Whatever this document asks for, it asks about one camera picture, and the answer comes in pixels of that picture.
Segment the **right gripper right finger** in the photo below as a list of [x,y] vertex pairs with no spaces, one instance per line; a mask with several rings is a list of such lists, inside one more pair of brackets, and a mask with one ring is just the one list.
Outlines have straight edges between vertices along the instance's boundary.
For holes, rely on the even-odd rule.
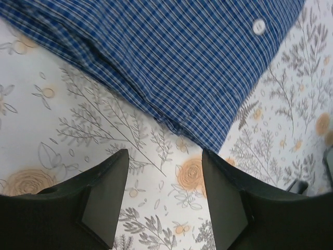
[[332,249],[332,192],[279,189],[211,151],[202,169],[217,249]]

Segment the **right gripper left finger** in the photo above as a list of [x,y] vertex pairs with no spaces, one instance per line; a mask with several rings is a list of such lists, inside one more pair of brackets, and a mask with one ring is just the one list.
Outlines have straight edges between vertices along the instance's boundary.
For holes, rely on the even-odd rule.
[[1,249],[111,249],[128,171],[121,149],[36,194],[1,196]]

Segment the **blue checkered long sleeve shirt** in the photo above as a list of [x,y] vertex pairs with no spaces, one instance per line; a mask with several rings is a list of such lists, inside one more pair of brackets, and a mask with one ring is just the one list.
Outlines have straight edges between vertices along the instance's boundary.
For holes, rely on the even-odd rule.
[[218,153],[304,1],[1,1],[1,17]]

